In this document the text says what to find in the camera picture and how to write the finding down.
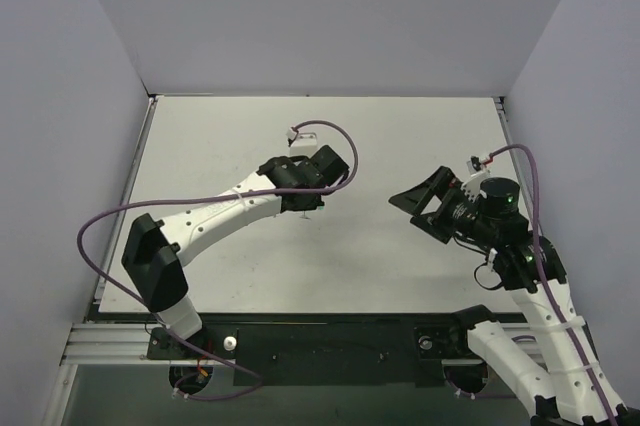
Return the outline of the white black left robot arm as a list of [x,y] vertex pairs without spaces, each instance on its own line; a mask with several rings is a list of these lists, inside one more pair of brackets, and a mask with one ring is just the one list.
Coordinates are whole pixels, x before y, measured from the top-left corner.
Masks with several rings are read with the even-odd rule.
[[349,175],[348,164],[331,147],[314,155],[269,159],[235,187],[225,201],[154,219],[145,213],[131,224],[121,264],[147,309],[172,333],[181,356],[200,354],[206,343],[202,320],[188,297],[184,268],[218,241],[258,220],[283,212],[313,211],[324,205],[315,191]]

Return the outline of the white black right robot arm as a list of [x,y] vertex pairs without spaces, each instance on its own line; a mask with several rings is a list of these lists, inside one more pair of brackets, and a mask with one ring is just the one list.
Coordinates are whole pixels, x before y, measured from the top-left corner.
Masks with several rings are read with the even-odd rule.
[[460,181],[447,167],[390,197],[411,224],[448,243],[464,238],[485,255],[534,337],[538,365],[485,306],[457,312],[447,329],[449,348],[480,357],[514,393],[533,425],[636,425],[638,410],[624,404],[607,380],[575,311],[566,271],[553,245],[535,237],[519,211],[519,184],[487,171]]

